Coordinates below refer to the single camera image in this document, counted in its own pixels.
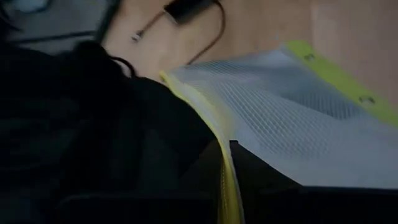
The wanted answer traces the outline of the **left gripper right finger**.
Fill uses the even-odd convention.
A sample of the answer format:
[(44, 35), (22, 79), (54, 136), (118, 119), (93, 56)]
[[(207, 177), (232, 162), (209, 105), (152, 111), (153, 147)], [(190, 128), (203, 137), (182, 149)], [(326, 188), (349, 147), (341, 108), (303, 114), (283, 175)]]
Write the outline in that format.
[(397, 191), (298, 184), (230, 141), (246, 223), (397, 223)]

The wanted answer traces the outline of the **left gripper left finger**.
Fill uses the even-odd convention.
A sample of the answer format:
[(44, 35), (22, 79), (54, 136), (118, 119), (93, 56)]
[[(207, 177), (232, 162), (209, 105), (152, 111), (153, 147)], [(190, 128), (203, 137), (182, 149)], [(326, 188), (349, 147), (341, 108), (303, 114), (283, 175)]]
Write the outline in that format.
[(221, 151), (211, 141), (185, 172), (163, 143), (148, 143), (137, 188), (69, 196), (55, 207), (55, 223), (217, 223)]

